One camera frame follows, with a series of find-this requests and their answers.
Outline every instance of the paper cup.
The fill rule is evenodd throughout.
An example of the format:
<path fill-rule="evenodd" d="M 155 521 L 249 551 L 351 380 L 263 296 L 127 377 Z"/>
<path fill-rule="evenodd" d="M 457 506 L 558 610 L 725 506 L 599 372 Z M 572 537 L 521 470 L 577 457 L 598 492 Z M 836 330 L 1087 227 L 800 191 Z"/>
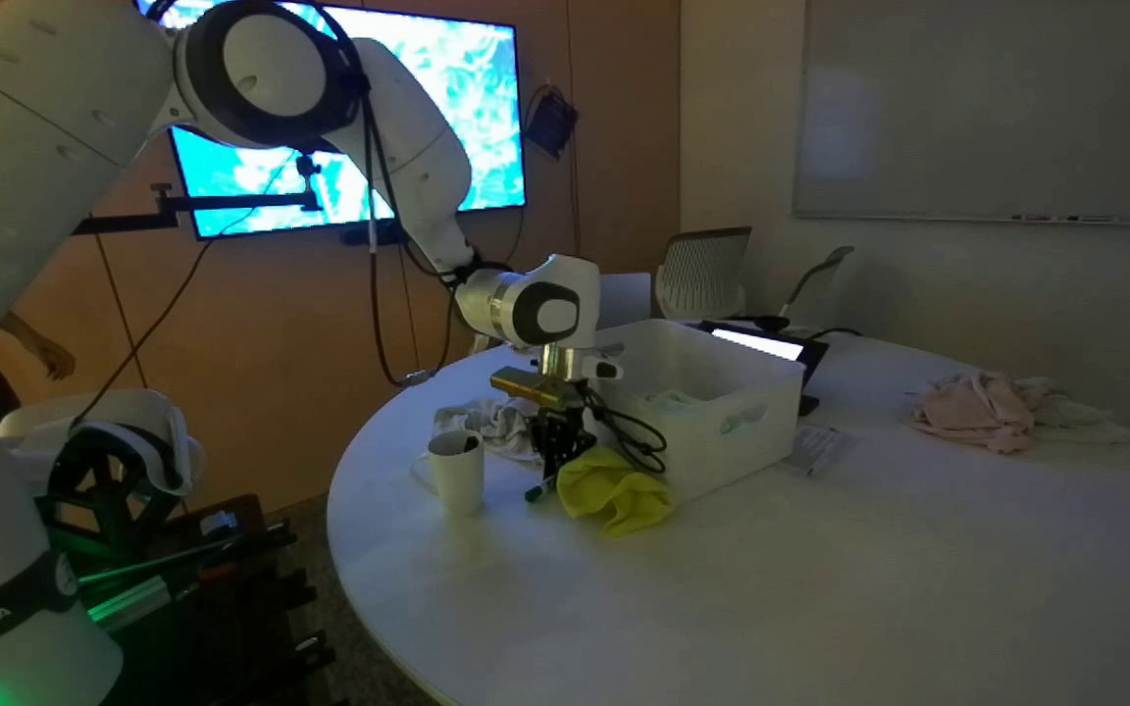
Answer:
<path fill-rule="evenodd" d="M 427 474 L 444 516 L 467 518 L 482 509 L 482 441 L 444 432 L 427 445 Z"/>

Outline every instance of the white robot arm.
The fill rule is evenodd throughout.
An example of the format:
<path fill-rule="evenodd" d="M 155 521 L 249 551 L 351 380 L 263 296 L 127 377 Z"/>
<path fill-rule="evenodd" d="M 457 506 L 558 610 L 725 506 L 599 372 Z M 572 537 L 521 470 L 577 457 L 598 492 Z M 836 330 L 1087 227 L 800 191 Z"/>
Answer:
<path fill-rule="evenodd" d="M 0 0 L 0 318 L 157 127 L 351 153 L 488 337 L 571 347 L 598 326 L 594 263 L 558 255 L 516 276 L 461 235 L 467 153 L 418 80 L 271 0 L 219 6 L 174 41 L 130 0 Z M 113 642 L 72 605 L 0 450 L 0 699 L 97 703 L 113 675 Z"/>

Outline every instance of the wall mounted tv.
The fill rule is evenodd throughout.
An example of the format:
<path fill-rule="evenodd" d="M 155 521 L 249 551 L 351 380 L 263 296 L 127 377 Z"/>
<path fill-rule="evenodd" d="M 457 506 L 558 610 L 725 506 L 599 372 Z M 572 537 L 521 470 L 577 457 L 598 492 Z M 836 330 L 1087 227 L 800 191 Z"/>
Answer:
<path fill-rule="evenodd" d="M 182 32 L 218 0 L 176 0 L 161 24 Z M 326 32 L 310 6 L 283 6 Z M 507 24 L 395 16 L 360 10 L 326 10 L 351 34 L 381 41 L 441 104 L 470 159 L 470 191 L 461 212 L 527 207 L 527 140 L 521 140 L 521 84 L 520 32 Z M 186 197 L 280 197 L 305 191 L 295 151 L 235 151 L 194 129 L 169 129 Z M 323 207 L 201 207 L 194 212 L 198 238 L 255 238 L 303 233 L 360 233 L 365 177 L 340 153 L 313 153 L 310 177 Z"/>

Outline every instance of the television screen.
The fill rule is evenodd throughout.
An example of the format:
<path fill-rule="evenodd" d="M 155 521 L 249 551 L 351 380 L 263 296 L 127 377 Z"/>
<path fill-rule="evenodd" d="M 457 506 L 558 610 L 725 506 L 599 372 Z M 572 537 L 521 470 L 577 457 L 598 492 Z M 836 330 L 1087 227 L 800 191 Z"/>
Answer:
<path fill-rule="evenodd" d="M 201 19 L 218 0 L 176 0 L 161 24 L 182 32 Z M 283 6 L 326 32 L 310 6 Z M 521 84 L 520 34 L 507 24 L 431 19 L 360 10 L 326 10 L 354 41 L 381 41 L 418 84 L 441 104 L 470 159 L 470 191 L 461 212 L 527 207 L 527 140 L 521 140 Z M 194 129 L 174 129 L 174 159 L 190 197 L 280 197 L 305 191 L 295 151 L 235 151 L 210 140 Z M 194 227 L 201 238 L 249 238 L 283 233 L 317 233 L 360 223 L 365 177 L 340 153 L 313 153 L 310 177 L 317 207 L 201 207 Z"/>

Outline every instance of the white container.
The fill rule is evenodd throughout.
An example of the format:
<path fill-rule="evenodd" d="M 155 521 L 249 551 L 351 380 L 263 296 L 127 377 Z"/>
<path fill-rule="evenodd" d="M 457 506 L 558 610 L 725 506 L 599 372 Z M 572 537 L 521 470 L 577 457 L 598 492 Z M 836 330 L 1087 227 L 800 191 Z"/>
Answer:
<path fill-rule="evenodd" d="M 609 408 L 669 435 L 677 504 L 703 499 L 794 450 L 803 380 L 798 361 L 669 318 L 599 330 L 598 355 L 618 369 L 614 380 L 598 380 Z"/>

